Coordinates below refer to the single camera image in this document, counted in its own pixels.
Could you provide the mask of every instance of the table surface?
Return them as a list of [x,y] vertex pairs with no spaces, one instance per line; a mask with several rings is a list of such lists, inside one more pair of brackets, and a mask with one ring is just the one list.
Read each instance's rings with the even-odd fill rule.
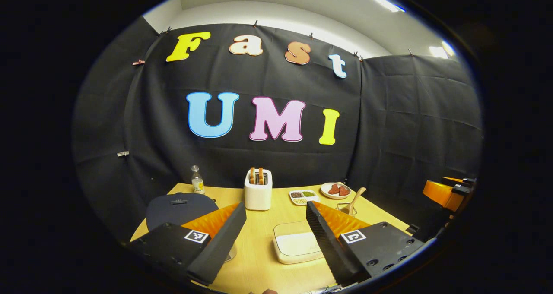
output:
[[[355,192],[344,199],[330,199],[320,191],[320,185],[273,188],[271,208],[268,211],[246,210],[246,222],[238,235],[235,246],[237,254],[221,267],[217,278],[208,288],[227,293],[262,293],[267,288],[279,293],[299,294],[325,288],[336,283],[328,264],[323,258],[298,264],[282,264],[277,259],[273,245],[273,228],[282,223],[305,221],[304,205],[295,205],[288,193],[291,190],[313,190],[322,204],[335,208],[340,202],[350,202]],[[178,183],[168,194],[192,193],[192,185]],[[205,195],[216,200],[219,208],[244,200],[243,188],[205,186]],[[360,197],[355,204],[356,218],[375,224],[387,221],[407,233],[409,225]],[[146,219],[136,229],[131,241],[148,233]]]

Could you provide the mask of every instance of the wooden spoon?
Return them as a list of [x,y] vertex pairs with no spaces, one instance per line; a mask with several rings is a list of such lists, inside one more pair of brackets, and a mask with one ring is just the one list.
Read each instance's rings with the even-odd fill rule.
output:
[[353,198],[353,200],[351,200],[351,203],[349,203],[347,206],[343,207],[340,209],[340,212],[344,212],[346,213],[347,215],[351,215],[353,213],[353,204],[355,203],[355,201],[357,200],[357,198],[361,197],[361,194],[365,192],[365,190],[367,190],[367,188],[364,188],[364,187],[361,187],[357,193],[355,194],[355,197]]

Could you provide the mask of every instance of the yellow letter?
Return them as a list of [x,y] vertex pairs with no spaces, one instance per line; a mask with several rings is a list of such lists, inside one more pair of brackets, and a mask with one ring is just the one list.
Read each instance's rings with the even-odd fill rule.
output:
[[175,49],[173,50],[173,53],[167,57],[166,61],[171,62],[174,60],[185,60],[189,56],[189,54],[186,53],[188,48],[190,48],[190,51],[194,51],[199,47],[201,39],[206,40],[210,37],[211,33],[209,32],[183,34],[178,36],[178,42],[176,43]]
[[229,47],[233,54],[249,54],[259,56],[263,53],[261,49],[261,38],[253,35],[240,35],[235,38],[235,43]]
[[318,143],[321,145],[333,145],[336,142],[334,138],[336,119],[340,117],[340,113],[334,111],[334,109],[324,109],[322,113],[324,115],[324,129],[322,131],[322,137],[318,139]]

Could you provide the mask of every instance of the toast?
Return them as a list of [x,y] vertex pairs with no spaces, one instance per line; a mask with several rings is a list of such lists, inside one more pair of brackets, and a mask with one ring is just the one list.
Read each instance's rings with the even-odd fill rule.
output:
[[265,180],[263,179],[263,168],[259,167],[259,185],[265,185]]
[[249,183],[252,185],[255,184],[255,172],[253,167],[249,169]]

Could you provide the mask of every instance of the black round lid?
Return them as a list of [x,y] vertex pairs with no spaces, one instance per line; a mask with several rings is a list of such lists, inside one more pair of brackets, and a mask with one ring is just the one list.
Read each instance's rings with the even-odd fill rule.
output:
[[150,201],[146,208],[146,226],[151,231],[164,223],[182,225],[218,209],[204,194],[168,194]]

